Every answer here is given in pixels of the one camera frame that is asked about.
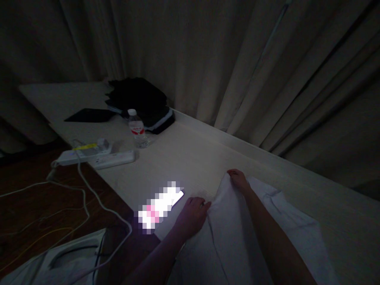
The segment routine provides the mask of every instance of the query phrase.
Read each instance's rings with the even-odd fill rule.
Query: desk
[[[103,137],[113,141],[117,151],[134,148],[120,116],[105,123],[63,121],[83,108],[106,109],[110,89],[102,82],[22,85],[20,91],[70,144]],[[178,111],[175,116],[171,127],[139,150],[134,163],[97,170],[134,211],[168,181],[180,182],[185,196],[155,231],[159,239],[171,229],[187,197],[212,199],[226,170],[238,168],[282,190],[289,203],[320,223],[341,284],[380,280],[379,202]]]

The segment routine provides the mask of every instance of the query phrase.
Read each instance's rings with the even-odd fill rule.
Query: yellow label
[[[73,148],[73,150],[79,150],[79,149],[89,149],[89,148],[94,148],[97,147],[97,144],[86,144],[84,146],[78,146],[77,148]]]

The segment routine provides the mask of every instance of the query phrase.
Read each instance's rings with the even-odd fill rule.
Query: white blanket
[[[318,222],[287,203],[281,191],[253,177],[248,182],[317,284],[338,284]],[[177,257],[168,284],[273,284],[245,200],[228,174],[203,228]]]

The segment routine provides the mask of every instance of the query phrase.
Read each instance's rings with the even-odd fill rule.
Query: plastic bottle
[[[146,148],[149,145],[148,137],[145,134],[144,123],[137,115],[135,109],[129,109],[129,120],[128,125],[132,131],[133,137],[135,138],[135,144],[137,148]]]

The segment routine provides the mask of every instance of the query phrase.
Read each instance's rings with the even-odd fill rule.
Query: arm
[[[230,169],[227,173],[245,198],[273,282],[316,285],[298,251],[251,189],[244,173],[237,169]]]
[[[127,284],[163,284],[173,266],[175,257],[190,237],[200,231],[206,221],[211,202],[203,198],[189,198],[173,228],[165,239],[123,282]]]

